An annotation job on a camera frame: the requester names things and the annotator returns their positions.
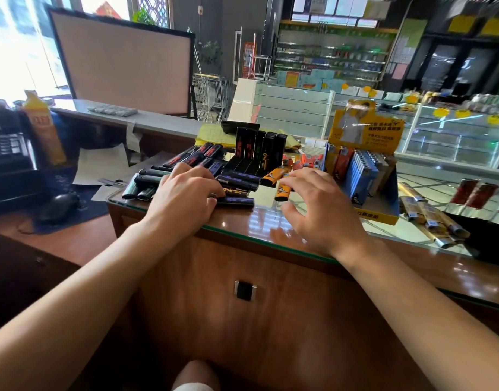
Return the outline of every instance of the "computer mouse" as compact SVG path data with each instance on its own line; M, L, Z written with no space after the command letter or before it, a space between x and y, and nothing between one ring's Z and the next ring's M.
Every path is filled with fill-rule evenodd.
M41 223L65 222L77 209L80 198L75 193L66 193L53 197L38 214L36 220Z

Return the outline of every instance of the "hand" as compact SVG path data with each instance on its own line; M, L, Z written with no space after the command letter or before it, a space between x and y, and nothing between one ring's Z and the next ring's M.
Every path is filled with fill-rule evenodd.
M280 182L297 191L307 205L305 216L290 202L282 205L282 212L309 244L343 265L351 264L361 250L371 245L372 238L363 229L350 199L329 174L305 167L292 171Z
M172 174L162 177L142 223L150 225L157 238L177 244L209 220L217 204L213 196L225 193L211 172L179 163Z

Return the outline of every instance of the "yellow bottle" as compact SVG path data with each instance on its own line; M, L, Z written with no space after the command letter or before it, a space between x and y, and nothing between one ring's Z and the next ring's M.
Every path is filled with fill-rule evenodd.
M50 115L49 106L38 97L36 91L25 91L25 94L27 101L23 104L23 110L29 117L43 150L53 165L65 163L67 157Z

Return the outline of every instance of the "yellow price tag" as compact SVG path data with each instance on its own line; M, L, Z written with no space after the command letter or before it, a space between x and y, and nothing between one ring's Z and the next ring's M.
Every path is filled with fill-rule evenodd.
M459 109L455 112L456 118L468 118L471 114L471 111L467 109Z
M436 108L432 114L436 118L444 118L450 114L450 110L448 108Z
M490 115L487 118L489 124L499 124L499 115Z
M405 98L405 102L409 104L416 104L418 103L418 96L416 95L410 95Z

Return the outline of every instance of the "drawer handle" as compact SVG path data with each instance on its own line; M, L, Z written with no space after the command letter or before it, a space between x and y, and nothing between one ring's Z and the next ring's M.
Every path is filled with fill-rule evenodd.
M257 294L257 286L250 282L237 280L235 282L235 296L237 299L242 299L251 302Z

